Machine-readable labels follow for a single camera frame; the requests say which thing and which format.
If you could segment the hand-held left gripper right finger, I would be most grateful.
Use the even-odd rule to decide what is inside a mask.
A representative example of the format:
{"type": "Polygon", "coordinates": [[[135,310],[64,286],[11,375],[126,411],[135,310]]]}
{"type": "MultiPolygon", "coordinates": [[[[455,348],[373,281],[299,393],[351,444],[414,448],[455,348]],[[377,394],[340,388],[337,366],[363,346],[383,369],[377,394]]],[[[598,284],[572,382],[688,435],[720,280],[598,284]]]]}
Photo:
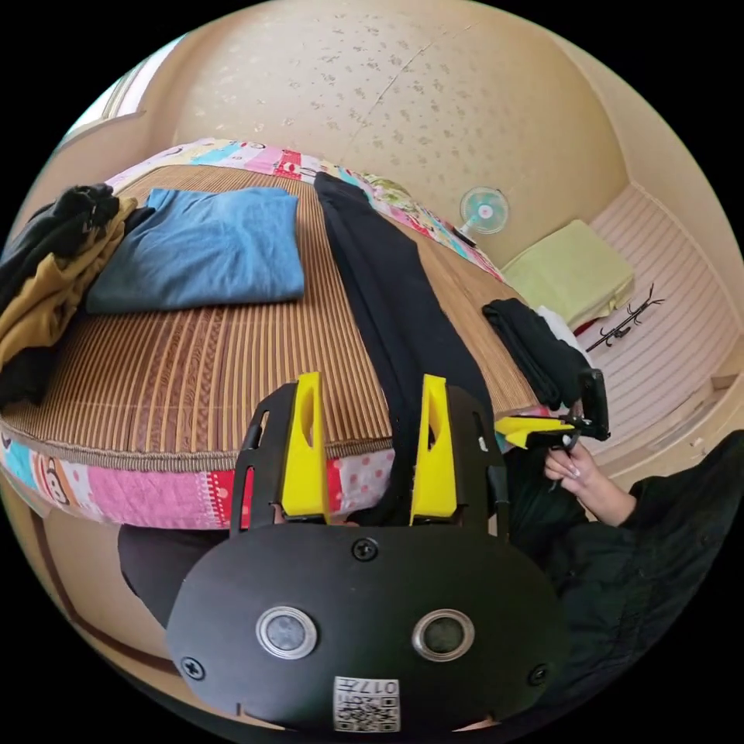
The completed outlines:
{"type": "Polygon", "coordinates": [[[409,512],[411,524],[452,522],[457,516],[460,504],[453,443],[446,379],[426,374],[409,512]]]}

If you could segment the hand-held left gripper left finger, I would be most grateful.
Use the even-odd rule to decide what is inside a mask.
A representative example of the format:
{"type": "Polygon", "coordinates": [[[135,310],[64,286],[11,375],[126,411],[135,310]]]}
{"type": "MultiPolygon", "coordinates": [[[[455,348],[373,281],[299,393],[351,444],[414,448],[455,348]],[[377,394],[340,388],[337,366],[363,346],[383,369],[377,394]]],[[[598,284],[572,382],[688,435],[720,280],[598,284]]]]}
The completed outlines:
{"type": "Polygon", "coordinates": [[[329,518],[320,373],[302,374],[294,392],[281,507],[285,518],[329,518]]]}

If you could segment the person's right hand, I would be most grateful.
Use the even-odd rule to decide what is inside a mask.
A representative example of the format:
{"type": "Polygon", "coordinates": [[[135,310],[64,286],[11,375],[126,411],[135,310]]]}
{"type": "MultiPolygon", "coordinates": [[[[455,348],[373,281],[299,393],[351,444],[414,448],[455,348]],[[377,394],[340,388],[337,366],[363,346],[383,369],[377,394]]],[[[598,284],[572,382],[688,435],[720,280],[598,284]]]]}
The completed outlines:
{"type": "Polygon", "coordinates": [[[635,497],[605,476],[581,443],[576,443],[569,451],[549,450],[544,474],[571,493],[585,511],[606,525],[623,525],[636,508],[635,497]]]}

